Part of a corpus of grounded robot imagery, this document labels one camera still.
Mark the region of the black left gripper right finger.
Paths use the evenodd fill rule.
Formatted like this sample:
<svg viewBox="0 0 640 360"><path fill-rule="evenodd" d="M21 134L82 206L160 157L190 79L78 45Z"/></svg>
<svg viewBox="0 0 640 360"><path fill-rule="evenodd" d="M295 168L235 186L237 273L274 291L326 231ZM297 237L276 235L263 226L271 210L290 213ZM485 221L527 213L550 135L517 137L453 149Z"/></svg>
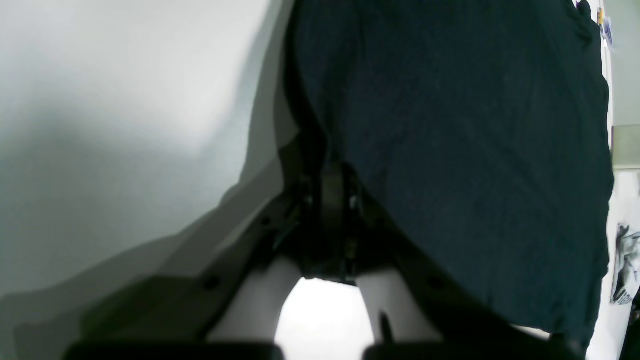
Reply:
<svg viewBox="0 0 640 360"><path fill-rule="evenodd" d="M330 234L340 276L365 301L366 360L582 360L565 338L523 332L466 293L417 248L347 165L330 166Z"/></svg>

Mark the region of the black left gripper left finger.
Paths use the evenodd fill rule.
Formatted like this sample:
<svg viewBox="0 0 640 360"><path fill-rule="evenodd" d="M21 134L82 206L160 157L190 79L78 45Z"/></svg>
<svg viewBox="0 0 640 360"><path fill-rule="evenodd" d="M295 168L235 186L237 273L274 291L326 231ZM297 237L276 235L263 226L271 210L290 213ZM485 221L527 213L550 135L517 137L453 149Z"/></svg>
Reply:
<svg viewBox="0 0 640 360"><path fill-rule="evenodd" d="M274 338L300 278L330 278L330 173L302 177L194 278L154 278L67 360L282 360Z"/></svg>

